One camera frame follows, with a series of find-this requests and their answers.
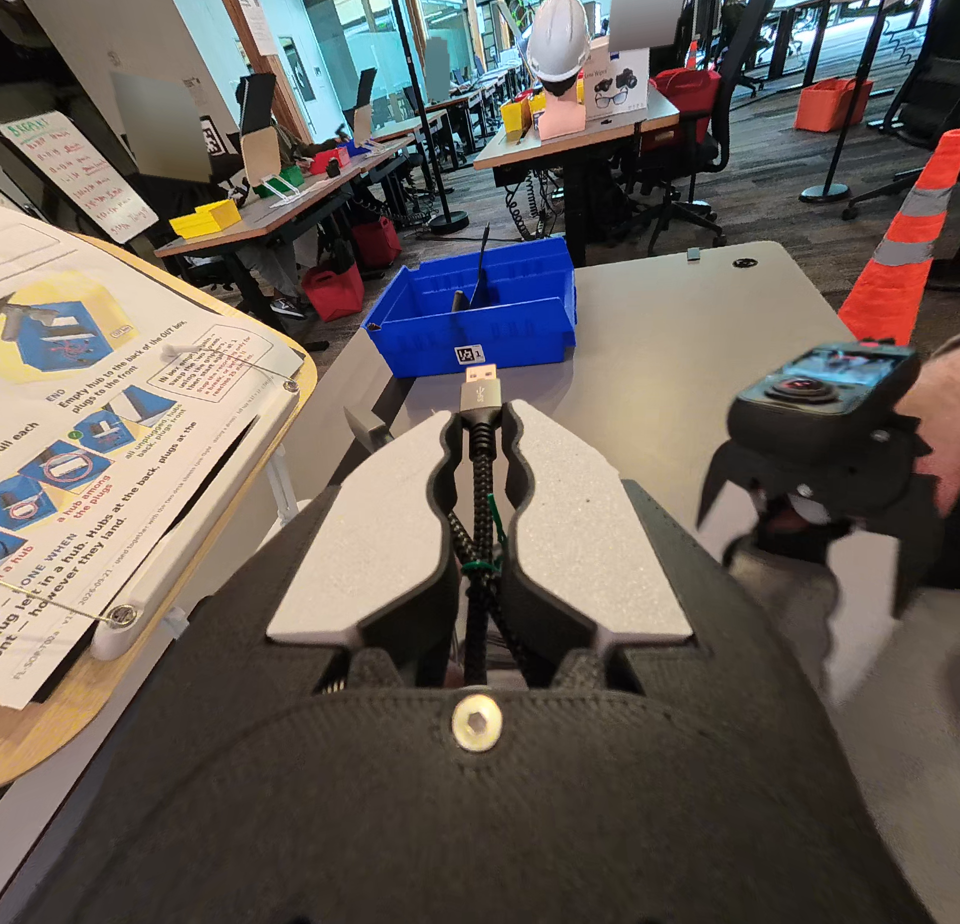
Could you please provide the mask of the blue plastic bin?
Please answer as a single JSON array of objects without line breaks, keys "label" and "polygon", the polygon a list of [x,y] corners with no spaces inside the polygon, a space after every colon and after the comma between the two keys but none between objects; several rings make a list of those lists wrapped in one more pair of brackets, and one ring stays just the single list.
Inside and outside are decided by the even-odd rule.
[{"label": "blue plastic bin", "polygon": [[560,363],[576,325],[574,264],[558,237],[403,266],[364,320],[399,379]]}]

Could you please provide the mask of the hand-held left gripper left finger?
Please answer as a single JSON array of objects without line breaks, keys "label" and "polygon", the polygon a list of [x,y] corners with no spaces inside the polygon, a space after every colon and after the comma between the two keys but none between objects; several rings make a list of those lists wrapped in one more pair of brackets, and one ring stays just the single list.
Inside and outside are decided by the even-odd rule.
[{"label": "hand-held left gripper left finger", "polygon": [[460,418],[441,410],[369,456],[340,486],[267,629],[277,644],[356,653],[398,666],[448,644],[460,573],[450,532]]}]

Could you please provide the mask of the person's right hand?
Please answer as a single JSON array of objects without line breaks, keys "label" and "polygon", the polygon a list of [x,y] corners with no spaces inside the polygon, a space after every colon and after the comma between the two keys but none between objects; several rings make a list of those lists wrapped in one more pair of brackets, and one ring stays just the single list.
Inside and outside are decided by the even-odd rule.
[{"label": "person's right hand", "polygon": [[896,410],[918,418],[918,435],[930,449],[915,460],[918,475],[936,480],[934,506],[944,518],[959,492],[959,344],[943,345],[921,366]]}]

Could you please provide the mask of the wooden work desk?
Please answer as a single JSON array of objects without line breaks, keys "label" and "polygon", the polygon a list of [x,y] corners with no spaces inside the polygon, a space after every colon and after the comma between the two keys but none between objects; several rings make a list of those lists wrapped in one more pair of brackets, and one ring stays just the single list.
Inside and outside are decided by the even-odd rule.
[{"label": "wooden work desk", "polygon": [[284,333],[281,319],[274,314],[255,278],[237,258],[237,252],[248,245],[294,242],[351,199],[354,180],[388,161],[413,141],[413,137],[405,136],[374,142],[372,152],[355,158],[338,176],[312,176],[296,189],[296,194],[288,193],[285,197],[254,198],[240,211],[239,222],[213,234],[179,237],[157,248],[154,255],[163,260],[177,256],[223,258],[247,310],[263,324]]},{"label": "wooden work desk", "polygon": [[610,157],[623,142],[634,143],[643,133],[676,126],[679,121],[675,105],[649,86],[645,109],[605,116],[572,135],[543,140],[531,128],[519,140],[510,141],[501,126],[475,157],[473,168],[492,171],[494,183],[500,188],[521,183],[526,173],[561,169],[565,240],[574,268],[581,269],[586,264],[588,164]]}]

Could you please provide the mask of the white hard hat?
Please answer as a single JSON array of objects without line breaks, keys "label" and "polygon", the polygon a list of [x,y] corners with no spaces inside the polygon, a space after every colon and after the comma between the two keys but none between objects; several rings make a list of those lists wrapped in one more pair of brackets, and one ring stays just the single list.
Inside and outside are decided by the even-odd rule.
[{"label": "white hard hat", "polygon": [[581,0],[545,0],[534,14],[526,63],[544,87],[568,88],[587,63],[591,40]]}]

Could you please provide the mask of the handwritten white poster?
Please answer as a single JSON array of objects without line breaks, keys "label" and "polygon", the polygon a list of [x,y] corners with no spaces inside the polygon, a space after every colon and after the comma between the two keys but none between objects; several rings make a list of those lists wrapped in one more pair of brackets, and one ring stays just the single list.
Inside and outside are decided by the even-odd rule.
[{"label": "handwritten white poster", "polygon": [[125,246],[160,223],[154,210],[64,113],[3,123],[1,133],[115,244]]}]

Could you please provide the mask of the yellow plastic bin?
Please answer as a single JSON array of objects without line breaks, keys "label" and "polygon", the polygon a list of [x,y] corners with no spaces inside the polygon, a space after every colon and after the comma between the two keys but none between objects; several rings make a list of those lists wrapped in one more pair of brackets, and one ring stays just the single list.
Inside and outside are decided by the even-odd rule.
[{"label": "yellow plastic bin", "polygon": [[232,198],[199,205],[191,212],[169,218],[168,223],[179,238],[193,241],[217,235],[242,221],[242,214]]}]

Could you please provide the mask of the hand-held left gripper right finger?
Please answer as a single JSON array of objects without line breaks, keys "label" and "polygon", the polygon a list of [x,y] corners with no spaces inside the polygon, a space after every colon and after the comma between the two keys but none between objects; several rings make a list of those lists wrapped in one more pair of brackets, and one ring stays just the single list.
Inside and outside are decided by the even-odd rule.
[{"label": "hand-held left gripper right finger", "polygon": [[523,400],[503,405],[506,495],[503,615],[558,666],[588,650],[675,646],[693,630],[618,470]]}]

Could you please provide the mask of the mannequin head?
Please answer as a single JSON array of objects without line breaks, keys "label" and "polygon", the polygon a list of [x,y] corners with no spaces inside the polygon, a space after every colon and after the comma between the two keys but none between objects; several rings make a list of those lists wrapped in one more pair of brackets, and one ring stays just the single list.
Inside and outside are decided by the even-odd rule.
[{"label": "mannequin head", "polygon": [[562,80],[541,80],[544,104],[535,118],[535,127],[542,143],[586,130],[586,107],[578,99],[578,81],[578,71]]}]

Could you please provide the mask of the orange traffic cone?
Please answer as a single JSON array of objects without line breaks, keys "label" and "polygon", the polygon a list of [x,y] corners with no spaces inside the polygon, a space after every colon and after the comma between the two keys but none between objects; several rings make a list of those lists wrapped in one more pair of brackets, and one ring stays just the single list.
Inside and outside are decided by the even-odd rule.
[{"label": "orange traffic cone", "polygon": [[958,174],[959,131],[951,129],[940,138],[838,311],[859,342],[910,342]]}]

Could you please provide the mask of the orange plastic bin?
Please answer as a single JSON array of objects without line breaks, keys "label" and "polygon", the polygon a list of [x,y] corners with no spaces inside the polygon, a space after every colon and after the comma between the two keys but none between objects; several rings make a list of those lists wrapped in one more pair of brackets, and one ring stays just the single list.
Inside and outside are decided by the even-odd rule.
[{"label": "orange plastic bin", "polygon": [[857,78],[827,78],[801,90],[793,127],[811,133],[832,133],[844,125],[857,89]]}]

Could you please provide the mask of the red plastic bin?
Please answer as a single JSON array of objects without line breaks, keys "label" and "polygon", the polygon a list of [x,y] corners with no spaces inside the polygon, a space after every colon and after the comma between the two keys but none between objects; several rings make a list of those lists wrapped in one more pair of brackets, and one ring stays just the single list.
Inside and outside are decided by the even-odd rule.
[{"label": "red plastic bin", "polygon": [[323,323],[353,317],[363,309],[366,291],[356,262],[339,269],[332,263],[311,267],[301,286]]},{"label": "red plastic bin", "polygon": [[402,256],[402,245],[390,217],[353,224],[351,236],[358,261],[366,270],[388,270]]}]

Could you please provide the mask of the green twist tie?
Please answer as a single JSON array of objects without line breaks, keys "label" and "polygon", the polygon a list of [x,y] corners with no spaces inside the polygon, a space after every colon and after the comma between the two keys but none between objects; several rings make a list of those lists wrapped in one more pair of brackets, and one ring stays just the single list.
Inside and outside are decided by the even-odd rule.
[{"label": "green twist tie", "polygon": [[454,553],[462,573],[469,580],[499,578],[503,568],[503,550],[498,550],[498,541],[502,541],[506,534],[492,486],[481,485],[474,494],[472,536],[454,513],[449,515],[449,526]]}]

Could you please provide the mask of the black office chair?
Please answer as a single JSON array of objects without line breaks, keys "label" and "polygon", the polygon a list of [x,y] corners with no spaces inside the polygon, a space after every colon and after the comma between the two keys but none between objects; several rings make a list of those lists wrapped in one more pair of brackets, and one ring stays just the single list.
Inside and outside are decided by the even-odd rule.
[{"label": "black office chair", "polygon": [[641,140],[637,181],[642,191],[659,188],[661,202],[642,210],[641,223],[652,228],[647,255],[654,256],[659,236],[672,222],[686,222],[709,231],[715,247],[727,238],[708,205],[694,201],[697,177],[718,174],[730,158],[730,113],[740,72],[773,0],[749,0],[718,71],[671,71],[659,94],[677,108],[676,125],[652,131]]}]

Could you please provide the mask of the white document stand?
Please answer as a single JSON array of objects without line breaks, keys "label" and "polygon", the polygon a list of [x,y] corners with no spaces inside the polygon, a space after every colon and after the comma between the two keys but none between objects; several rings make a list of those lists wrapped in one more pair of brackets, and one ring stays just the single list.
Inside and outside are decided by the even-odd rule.
[{"label": "white document stand", "polygon": [[282,439],[294,417],[315,390],[315,370],[303,366],[296,375],[297,390],[270,391],[258,405],[256,416],[227,449],[203,480],[185,511],[117,594],[109,616],[119,611],[103,629],[94,631],[89,656],[112,662],[125,655],[162,611],[169,595],[199,561],[202,548],[228,515],[235,499],[262,469],[266,470],[281,526],[299,512]]}]

